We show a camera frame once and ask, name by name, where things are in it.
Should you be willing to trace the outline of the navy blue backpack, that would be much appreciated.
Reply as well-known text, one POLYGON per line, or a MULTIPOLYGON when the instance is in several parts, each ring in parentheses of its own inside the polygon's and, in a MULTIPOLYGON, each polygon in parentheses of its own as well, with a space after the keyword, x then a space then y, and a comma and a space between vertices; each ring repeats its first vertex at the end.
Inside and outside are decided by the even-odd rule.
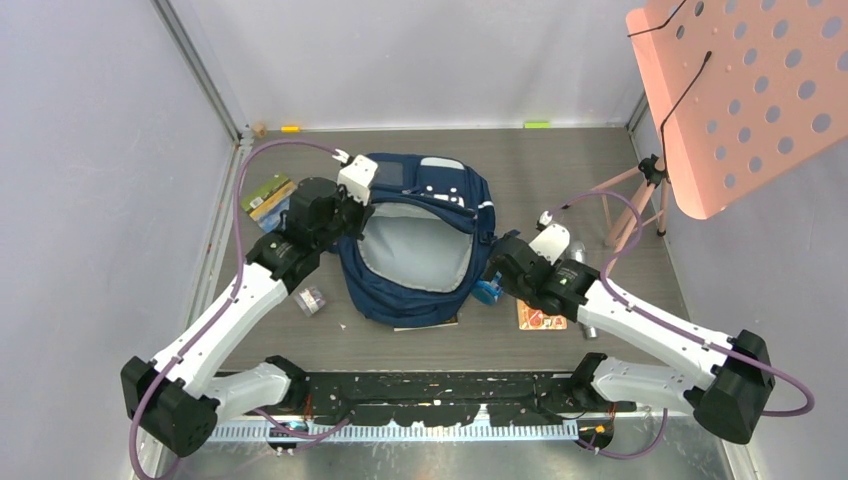
POLYGON ((375 212, 361 240, 336 244, 355 309, 395 329, 456 318, 497 241, 488 181, 473 167, 424 154, 374 152, 375 212))

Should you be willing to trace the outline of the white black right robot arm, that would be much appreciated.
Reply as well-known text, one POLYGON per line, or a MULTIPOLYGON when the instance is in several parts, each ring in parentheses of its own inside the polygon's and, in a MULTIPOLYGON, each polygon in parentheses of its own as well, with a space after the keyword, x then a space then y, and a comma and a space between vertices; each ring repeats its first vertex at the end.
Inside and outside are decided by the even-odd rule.
POLYGON ((610 333, 662 361, 637 365, 591 354, 571 387, 574 403, 596 410, 606 401, 629 401, 690 414, 728 442, 751 441, 775 387, 765 340, 741 330, 730 336, 698 327, 636 297, 610 293, 593 267, 553 259, 515 235, 503 237, 485 276, 500 275, 503 290, 548 315, 563 316, 610 333))

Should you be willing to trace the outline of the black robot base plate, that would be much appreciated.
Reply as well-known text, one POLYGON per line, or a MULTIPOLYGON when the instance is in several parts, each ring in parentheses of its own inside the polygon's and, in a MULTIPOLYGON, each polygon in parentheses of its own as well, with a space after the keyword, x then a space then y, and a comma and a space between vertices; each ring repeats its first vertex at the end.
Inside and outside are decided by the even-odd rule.
POLYGON ((589 413, 635 411, 632 401, 612 403, 568 372, 430 371, 311 372, 271 415, 292 415, 335 426, 554 425, 589 413))

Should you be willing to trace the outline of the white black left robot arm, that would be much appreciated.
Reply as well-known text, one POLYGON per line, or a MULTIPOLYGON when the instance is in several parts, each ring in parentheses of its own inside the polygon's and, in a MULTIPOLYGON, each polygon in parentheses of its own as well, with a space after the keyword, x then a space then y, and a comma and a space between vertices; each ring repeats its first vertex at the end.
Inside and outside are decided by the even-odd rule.
POLYGON ((279 355, 241 373, 217 372, 253 327, 317 269, 323 252, 362 233, 373 212, 370 197, 368 180, 301 181, 284 220, 255 242, 228 289, 153 359, 133 357, 124 365, 120 377, 134 425, 185 458, 222 422, 266 406, 284 414, 302 409, 308 376, 279 355))

